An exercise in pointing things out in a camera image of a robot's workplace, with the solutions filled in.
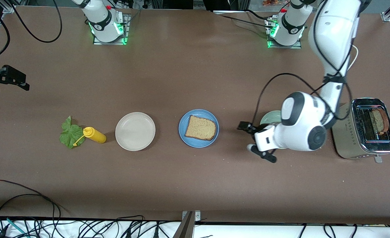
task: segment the mustard bottle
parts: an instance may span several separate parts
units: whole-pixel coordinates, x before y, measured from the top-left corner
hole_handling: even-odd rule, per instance
[[[101,132],[95,130],[95,128],[87,127],[83,129],[83,136],[80,137],[73,145],[77,146],[77,142],[83,137],[89,138],[95,142],[100,144],[104,143],[107,140],[107,137]]]

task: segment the light green bowl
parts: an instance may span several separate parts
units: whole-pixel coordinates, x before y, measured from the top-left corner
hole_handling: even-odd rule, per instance
[[[271,112],[265,114],[265,116],[263,116],[263,118],[261,119],[260,124],[270,124],[273,122],[281,122],[281,111],[280,110],[274,110],[274,111],[271,111]]]

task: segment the toast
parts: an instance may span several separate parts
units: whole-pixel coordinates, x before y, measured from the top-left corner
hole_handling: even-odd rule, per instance
[[[379,133],[380,135],[383,135],[389,130],[389,122],[387,114],[384,110],[380,108],[376,108],[371,110],[371,118],[373,121],[374,130]]]
[[[185,137],[212,140],[216,135],[216,131],[216,124],[213,121],[191,115]]]

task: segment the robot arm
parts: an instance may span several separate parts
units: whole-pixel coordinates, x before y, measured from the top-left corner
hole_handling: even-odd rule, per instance
[[[102,42],[112,42],[124,31],[123,14],[105,6],[102,0],[72,0],[82,9],[89,21],[92,33]]]
[[[297,41],[311,10],[308,4],[314,1],[291,1],[289,10],[279,19],[281,28],[274,36],[278,43],[294,44]],[[252,134],[256,142],[248,145],[250,151],[275,161],[268,153],[271,149],[313,151],[324,145],[327,129],[336,122],[332,112],[338,109],[346,82],[350,46],[356,36],[359,13],[364,2],[324,0],[320,4],[308,39],[325,70],[323,83],[326,84],[320,92],[322,99],[304,92],[294,92],[282,104],[281,123],[269,124],[265,128],[241,123],[238,129]]]

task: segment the brown table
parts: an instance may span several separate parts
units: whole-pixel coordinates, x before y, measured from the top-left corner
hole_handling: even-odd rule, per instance
[[[54,8],[18,10],[35,35],[56,36]],[[236,131],[239,121],[252,118],[261,88],[275,74],[321,84],[323,68],[306,33],[301,50],[269,49],[261,27],[206,11],[143,10],[131,23],[128,45],[100,46],[92,45],[80,9],[60,10],[63,32],[51,44],[33,39],[16,15],[5,18],[11,44],[0,66],[27,74],[30,91],[0,85],[0,179],[41,191],[67,217],[168,220],[200,210],[202,218],[220,221],[390,223],[390,155],[382,164],[344,160],[329,134],[322,149],[277,151],[272,164],[248,152],[252,139]],[[0,46],[5,39],[0,30]],[[390,23],[361,15],[355,45],[353,96],[379,98],[390,111]],[[279,78],[267,89],[260,116],[298,90],[308,92],[292,77]],[[218,139],[203,149],[178,135],[181,116],[196,108],[220,123]],[[157,127],[140,152],[122,149],[114,137],[120,118],[134,111],[150,115]],[[108,142],[66,148],[59,134],[69,115],[106,133]],[[23,192],[0,183],[0,204]],[[24,198],[1,215],[49,217],[51,210],[41,199]]]

